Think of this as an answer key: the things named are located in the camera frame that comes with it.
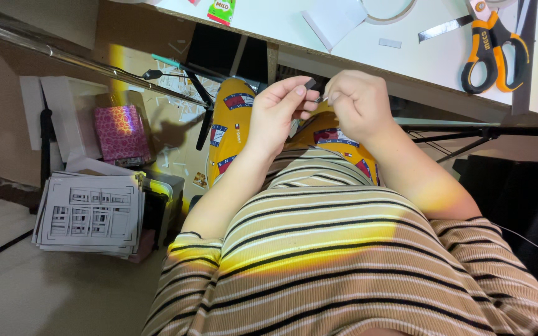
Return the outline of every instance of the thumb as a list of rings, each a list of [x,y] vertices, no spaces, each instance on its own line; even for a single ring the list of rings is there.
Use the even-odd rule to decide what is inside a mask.
[[[360,122],[361,115],[356,111],[354,101],[347,95],[340,95],[333,102],[333,111],[344,127]]]
[[[276,105],[280,113],[292,115],[298,105],[303,102],[306,96],[306,88],[303,85],[295,87]]]

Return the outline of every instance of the shirt sleeve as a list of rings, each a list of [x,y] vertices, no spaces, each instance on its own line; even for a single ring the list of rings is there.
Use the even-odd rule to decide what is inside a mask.
[[[217,272],[222,245],[223,239],[201,239],[194,232],[177,235],[168,248],[142,336],[185,333]]]
[[[482,288],[515,335],[538,334],[538,281],[486,218],[431,221],[439,240]]]

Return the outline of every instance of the yellow pants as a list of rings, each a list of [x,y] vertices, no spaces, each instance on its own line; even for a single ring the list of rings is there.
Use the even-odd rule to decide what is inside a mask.
[[[224,81],[215,100],[211,146],[209,147],[209,186],[224,173],[246,144],[250,127],[254,91],[242,80]],[[300,127],[286,144],[287,148],[301,145],[316,146],[339,152],[379,185],[377,164],[360,143],[346,137],[338,128],[333,108],[323,102],[314,115]]]

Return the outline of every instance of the scissors handle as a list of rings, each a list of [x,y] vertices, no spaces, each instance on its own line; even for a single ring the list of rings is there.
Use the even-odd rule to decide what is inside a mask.
[[[497,88],[502,92],[512,92],[519,88],[524,82],[524,75],[527,73],[530,58],[526,43],[518,34],[510,33],[498,19],[497,12],[491,12],[489,19],[491,26],[489,33],[493,41],[493,53],[497,63],[498,77],[496,81]],[[512,83],[507,82],[507,62],[502,46],[510,43],[515,50],[514,79]]]
[[[462,88],[467,93],[479,94],[483,93],[497,80],[498,66],[496,63],[496,56],[493,52],[493,42],[491,40],[491,34],[489,32],[489,23],[482,20],[475,20],[472,22],[472,51],[468,57],[464,70],[460,75],[460,82]],[[485,81],[479,85],[474,86],[470,81],[470,76],[474,65],[479,62],[483,62],[487,70]]]

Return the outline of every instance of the printed drawing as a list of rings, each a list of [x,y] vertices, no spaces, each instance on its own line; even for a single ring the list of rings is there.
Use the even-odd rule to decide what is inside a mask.
[[[129,193],[129,189],[70,188],[70,206],[53,207],[50,235],[126,238]]]

